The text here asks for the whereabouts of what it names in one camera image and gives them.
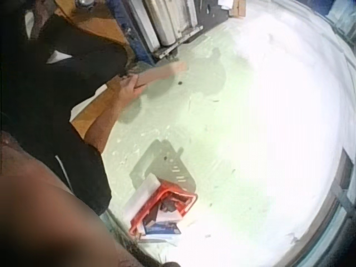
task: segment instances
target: person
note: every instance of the person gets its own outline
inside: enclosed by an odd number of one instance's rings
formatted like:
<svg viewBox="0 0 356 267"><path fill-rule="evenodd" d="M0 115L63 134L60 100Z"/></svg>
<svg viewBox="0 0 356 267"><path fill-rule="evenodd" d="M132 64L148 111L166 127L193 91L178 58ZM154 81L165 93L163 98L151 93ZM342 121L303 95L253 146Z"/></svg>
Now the person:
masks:
<svg viewBox="0 0 356 267"><path fill-rule="evenodd" d="M111 78L126 74L126 52L117 44L73 28L58 16L42 19L42 13L35 15L41 18L42 25L35 21L39 32L28 39L24 10L33 6L26 4L5 1L2 7L6 8L1 9L3 263L158 266L143 253L133 257L98 217L111 199L100 154L121 111L145 86L135 87L137 76L124 78L111 104L82 139L69 122L71 108ZM47 64L54 50L72 57Z"/></svg>
<svg viewBox="0 0 356 267"><path fill-rule="evenodd" d="M111 200L101 153L121 111L145 86L135 88L137 76L123 79L121 88L114 88L111 104L82 139L70 123L72 108L107 81L124 76L127 53L122 46L82 32L55 14L40 19L45 23L36 27L41 28L38 36L29 39L25 11L22 6L2 16L2 130L101 215ZM71 57L47 64L54 51Z"/></svg>

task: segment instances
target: concrete floor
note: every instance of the concrete floor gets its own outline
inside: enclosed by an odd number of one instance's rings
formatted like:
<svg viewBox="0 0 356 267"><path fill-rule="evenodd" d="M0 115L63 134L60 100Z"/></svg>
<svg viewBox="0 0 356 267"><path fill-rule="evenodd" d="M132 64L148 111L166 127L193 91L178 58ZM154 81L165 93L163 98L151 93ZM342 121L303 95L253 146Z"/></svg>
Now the concrete floor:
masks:
<svg viewBox="0 0 356 267"><path fill-rule="evenodd" d="M114 126L103 160L119 219L155 140L183 149L196 183L180 240L142 246L155 258L272 266L314 219L342 147L355 158L355 58L326 22L293 8L250 1L246 18L181 46L189 70L149 85Z"/></svg>

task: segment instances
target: red object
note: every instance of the red object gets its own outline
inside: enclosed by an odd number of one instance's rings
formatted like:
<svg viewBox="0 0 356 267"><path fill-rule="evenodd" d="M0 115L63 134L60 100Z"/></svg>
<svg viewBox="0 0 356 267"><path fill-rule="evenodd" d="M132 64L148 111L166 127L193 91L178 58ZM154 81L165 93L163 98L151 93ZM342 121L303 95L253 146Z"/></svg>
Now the red object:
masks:
<svg viewBox="0 0 356 267"><path fill-rule="evenodd" d="M133 217L133 219L131 220L131 228L129 230L129 233L133 236L135 236L137 233L137 226L142 222L144 217L146 217L146 215L150 213L150 210L169 195L177 194L184 196L187 199L190 199L190 201L187 201L186 204L183 204L182 202L176 202L176 208L182 217L187 214L187 212L191 209L191 207L198 199L197 194L189 193L183 190L177 184L162 179L158 180L161 183L160 187L152 194L148 201L142 206L142 208L138 211L135 217Z"/></svg>

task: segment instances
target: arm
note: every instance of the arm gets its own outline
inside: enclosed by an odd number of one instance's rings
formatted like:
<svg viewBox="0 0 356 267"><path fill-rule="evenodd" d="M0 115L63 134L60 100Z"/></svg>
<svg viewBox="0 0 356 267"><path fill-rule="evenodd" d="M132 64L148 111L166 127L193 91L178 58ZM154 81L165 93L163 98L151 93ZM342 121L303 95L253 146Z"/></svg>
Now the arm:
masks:
<svg viewBox="0 0 356 267"><path fill-rule="evenodd" d="M0 236L10 250L31 266L142 267L49 168L4 137Z"/></svg>
<svg viewBox="0 0 356 267"><path fill-rule="evenodd" d="M117 121L121 111L135 98L137 98L146 85L135 88L138 75L124 79L121 89L115 92L111 104L105 109L85 133L84 141L103 153L109 134Z"/></svg>

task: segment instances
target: wooden plank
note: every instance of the wooden plank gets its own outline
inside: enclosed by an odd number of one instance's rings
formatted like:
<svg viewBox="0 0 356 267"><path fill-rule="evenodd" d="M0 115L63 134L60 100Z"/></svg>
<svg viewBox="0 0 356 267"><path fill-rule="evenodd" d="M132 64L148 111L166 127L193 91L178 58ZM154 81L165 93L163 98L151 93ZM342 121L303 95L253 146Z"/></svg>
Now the wooden plank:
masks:
<svg viewBox="0 0 356 267"><path fill-rule="evenodd" d="M136 86L145 85L156 80L163 80L186 70L187 64L183 61L173 62L162 67L152 68L139 74Z"/></svg>
<svg viewBox="0 0 356 267"><path fill-rule="evenodd" d="M125 35L111 15L104 0L99 0L91 12L76 8L74 0L56 0L56 3L60 9L56 13L64 15L71 23L83 31L110 39L122 45L128 44Z"/></svg>
<svg viewBox="0 0 356 267"><path fill-rule="evenodd" d="M239 17L246 17L246 0L239 0Z"/></svg>
<svg viewBox="0 0 356 267"><path fill-rule="evenodd" d="M185 62L173 62L162 67L152 68L139 74L137 86L150 82L165 79L171 75L185 71L187 65ZM107 82L107 90L97 96L87 107L78 114L72 121L72 125L78 131L81 137L84 137L94 120L104 111L111 103L115 90L120 90L120 78L115 76Z"/></svg>
<svg viewBox="0 0 356 267"><path fill-rule="evenodd" d="M233 18L239 17L239 0L234 0L233 8L229 10L229 16Z"/></svg>

